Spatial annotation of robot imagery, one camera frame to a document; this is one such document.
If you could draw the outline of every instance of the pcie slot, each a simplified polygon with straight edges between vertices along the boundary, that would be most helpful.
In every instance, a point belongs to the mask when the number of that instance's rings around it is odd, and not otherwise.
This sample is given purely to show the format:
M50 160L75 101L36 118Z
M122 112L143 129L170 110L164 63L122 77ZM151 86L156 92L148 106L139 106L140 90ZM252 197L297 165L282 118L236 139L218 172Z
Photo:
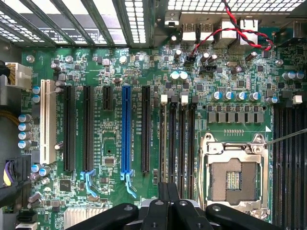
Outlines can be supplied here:
M179 105L179 142L178 142L178 192L181 199L184 195L184 166L185 166L185 133L186 106Z
M94 88L83 87L83 171L94 167Z
M41 80L40 101L40 163L51 164L56 161L57 97L52 80Z
M195 110L196 105L191 104L189 106L188 199L193 199L194 195Z
M150 86L142 87L142 173L150 170Z
M75 168L75 87L65 86L63 119L63 161L64 171Z
M169 105L169 148L168 148L168 182L175 182L175 140L176 140L176 110L177 103Z
M131 176L133 170L131 165L131 86L124 85L122 87L122 120L121 120L121 172L120 179L125 181L127 192L134 198L136 195L131 191Z

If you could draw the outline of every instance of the green circuit board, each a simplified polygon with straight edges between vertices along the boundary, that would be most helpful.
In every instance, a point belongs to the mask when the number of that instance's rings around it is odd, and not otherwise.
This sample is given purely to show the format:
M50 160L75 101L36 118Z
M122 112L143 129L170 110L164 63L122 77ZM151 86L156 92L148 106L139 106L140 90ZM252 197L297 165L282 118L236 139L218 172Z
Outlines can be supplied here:
M183 54L179 61L174 60L174 51L180 48ZM261 133L266 141L272 140L273 134L273 109L266 102L267 93L279 97L281 91L299 91L306 87L304 83L299 86L294 81L284 81L281 77L284 72L302 70L306 58L305 47L289 47L284 49L271 50L268 56L264 57L261 51L258 56L250 62L245 61L246 55L229 55L225 49L207 48L197 51L214 53L218 56L214 65L218 71L214 73L199 74L200 62L197 61L190 66L184 65L185 56L191 51L189 46L163 46L159 49L28 49L23 52L22 64L33 68L33 86L39 86L40 80L53 80L54 70L50 68L54 60L59 60L62 72L66 75L66 84L75 86L75 170L65 172L63 170L63 155L57 151L57 158L50 165L51 173L37 181L32 182L32 194L42 194L40 206L35 208L39 213L40 230L63 229L64 211L68 207L97 207L110 208L123 202L133 203L141 206L141 202L148 198L157 197L158 178L154 170L159 170L160 154L160 132L161 132L161 105L162 94L180 95L187 92L189 100L198 96L199 102L195 111L195 158L194 158L194 181L193 198L198 200L197 175L199 167L198 149L200 140L206 132L214 135L218 141L249 142L256 133ZM28 63L26 57L33 55L35 61ZM65 57L72 56L73 63L66 63ZM127 57L125 64L120 64L119 58ZM107 60L106 65L99 65L97 58ZM281 67L275 65L276 59L282 59L284 64ZM227 62L237 62L244 68L244 72L232 75ZM170 75L177 71L185 71L188 79L185 82L173 81ZM119 78L120 83L115 84L114 79ZM103 110L103 86L113 88L113 110ZM121 169L121 129L122 129L122 86L132 86L132 119L131 119L131 189L135 192L136 198L127 193L124 181L120 179ZM149 85L151 90L151 133L150 133L150 171L141 171L141 145L142 145L142 86ZM94 117L91 120L94 124L94 169L96 175L93 177L92 190L98 198L89 200L84 180L81 180L83 170L83 86L94 87ZM219 92L246 92L247 95L258 92L261 98L251 102L249 100L236 101L235 99L225 101L223 99L214 101L212 94ZM23 91L22 113L31 114L33 93ZM217 119L209 118L209 113L250 113L256 117L258 114L263 117L262 122L218 122ZM63 96L57 94L57 142L63 140ZM185 118L186 132L184 134L186 158L188 157L188 117ZM40 125L32 123L33 143L23 153L37 154L39 150ZM169 136L175 139L175 153L178 154L179 124L178 110L176 113L175 132L167 131L166 146L168 149ZM269 186L268 186L268 209L266 221L272 221L272 148L269 147ZM114 159L113 164L106 164L105 158ZM182 198L187 198L188 184L184 179ZM59 212L52 209L52 201L60 201Z

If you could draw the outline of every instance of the black pcie slot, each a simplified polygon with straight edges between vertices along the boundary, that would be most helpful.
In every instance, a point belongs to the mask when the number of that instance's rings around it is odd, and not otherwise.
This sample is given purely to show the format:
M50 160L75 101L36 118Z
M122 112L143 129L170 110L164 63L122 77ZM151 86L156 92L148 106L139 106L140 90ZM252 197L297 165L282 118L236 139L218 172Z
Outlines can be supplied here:
M189 106L188 199L193 199L194 195L195 110L196 105L191 104Z
M185 133L186 106L179 105L179 142L178 142L178 192L181 199L184 195L184 165L185 165Z
M94 88L83 87L83 171L94 167Z
M176 109L177 103L169 106L169 148L168 148L168 182L175 182L175 140L176 140Z
M63 161L64 171L75 169L75 87L64 88Z
M150 170L150 86L142 87L142 173Z

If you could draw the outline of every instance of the purple wire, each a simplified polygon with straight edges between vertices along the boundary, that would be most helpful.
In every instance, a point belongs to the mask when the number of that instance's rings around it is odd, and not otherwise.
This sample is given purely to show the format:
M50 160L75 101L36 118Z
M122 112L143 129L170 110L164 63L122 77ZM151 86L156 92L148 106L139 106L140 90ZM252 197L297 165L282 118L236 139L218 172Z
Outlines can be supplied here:
M7 176L8 176L8 178L9 178L10 182L11 182L11 183L14 183L14 180L12 179L12 177L11 177L11 175L10 175L10 173L9 173L9 169L8 169L9 164L10 164L9 161L6 162L6 165L5 165L4 170L5 170L6 174L7 174Z

